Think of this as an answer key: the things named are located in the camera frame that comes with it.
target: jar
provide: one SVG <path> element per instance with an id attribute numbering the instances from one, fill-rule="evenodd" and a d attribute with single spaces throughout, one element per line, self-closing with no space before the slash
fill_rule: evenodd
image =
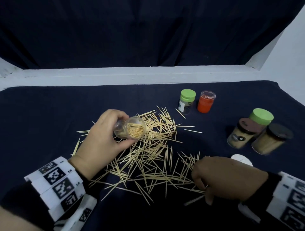
<path id="1" fill-rule="evenodd" d="M 203 91 L 200 94 L 197 110 L 201 113 L 208 113 L 216 98 L 216 94 L 212 91 Z"/>
<path id="2" fill-rule="evenodd" d="M 271 123 L 252 143 L 252 148 L 259 154 L 268 155 L 286 140 L 293 138 L 293 132 L 277 123 Z"/>
<path id="3" fill-rule="evenodd" d="M 274 119 L 274 116 L 271 112 L 265 109 L 255 108 L 250 114 L 249 118 L 260 125 L 259 132 L 254 135 L 254 137 L 257 137 L 271 123 L 271 121 Z"/>
<path id="4" fill-rule="evenodd" d="M 258 131 L 257 123 L 249 118 L 241 118 L 227 142 L 233 148 L 242 148 Z"/>
<path id="5" fill-rule="evenodd" d="M 113 128 L 114 134 L 120 139 L 140 139 L 146 132 L 144 120 L 133 116 L 129 119 L 118 120 Z"/>
<path id="6" fill-rule="evenodd" d="M 180 95 L 178 110 L 186 115 L 191 111 L 191 106 L 194 103 L 196 92 L 191 89 L 183 89 Z"/>

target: container with black lid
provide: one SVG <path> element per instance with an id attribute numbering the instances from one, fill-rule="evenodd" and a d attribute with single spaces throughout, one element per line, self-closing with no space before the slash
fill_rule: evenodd
<path id="1" fill-rule="evenodd" d="M 242 148 L 259 131 L 259 124 L 249 118 L 241 118 L 227 142 L 233 148 Z"/>
<path id="2" fill-rule="evenodd" d="M 293 132 L 277 123 L 271 123 L 267 129 L 252 143 L 252 148 L 259 154 L 268 155 L 286 140 L 293 138 Z"/>

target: hand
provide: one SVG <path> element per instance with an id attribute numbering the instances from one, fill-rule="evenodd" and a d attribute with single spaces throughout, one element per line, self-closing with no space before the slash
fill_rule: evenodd
<path id="1" fill-rule="evenodd" d="M 129 116 L 122 111 L 112 109 L 105 111 L 90 129 L 76 154 L 70 158 L 69 162 L 88 180 L 135 142 L 135 140 L 124 140 L 118 143 L 113 138 L 114 124 L 118 119 L 128 118 Z"/>
<path id="2" fill-rule="evenodd" d="M 246 201 L 266 182 L 268 173 L 230 158 L 204 157 L 195 163 L 192 178 L 212 205 L 214 196 Z"/>

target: red plastic jar with clear lid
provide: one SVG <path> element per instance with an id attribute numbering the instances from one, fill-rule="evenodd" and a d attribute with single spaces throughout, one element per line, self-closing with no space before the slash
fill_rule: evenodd
<path id="1" fill-rule="evenodd" d="M 216 94 L 212 91 L 203 91 L 201 92 L 197 110 L 201 113 L 208 113 L 211 109 L 211 106 L 216 98 Z"/>

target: white round disc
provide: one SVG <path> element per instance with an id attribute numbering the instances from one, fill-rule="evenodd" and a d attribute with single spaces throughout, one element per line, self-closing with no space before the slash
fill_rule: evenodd
<path id="1" fill-rule="evenodd" d="M 253 166 L 251 161 L 247 157 L 240 155 L 240 154 L 234 154 L 233 156 L 231 156 L 231 159 L 238 160 L 239 162 Z"/>

